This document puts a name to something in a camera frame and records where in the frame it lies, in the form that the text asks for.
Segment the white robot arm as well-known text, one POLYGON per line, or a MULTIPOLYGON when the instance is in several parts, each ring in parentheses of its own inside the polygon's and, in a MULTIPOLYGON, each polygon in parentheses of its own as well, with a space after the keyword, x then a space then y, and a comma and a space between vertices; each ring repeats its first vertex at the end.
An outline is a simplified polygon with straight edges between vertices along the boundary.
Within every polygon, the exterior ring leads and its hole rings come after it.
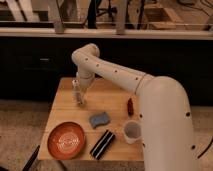
POLYGON ((145 171, 199 171, 189 100, 178 81, 104 61, 94 44, 71 58, 83 88, 99 75, 139 97, 145 171))

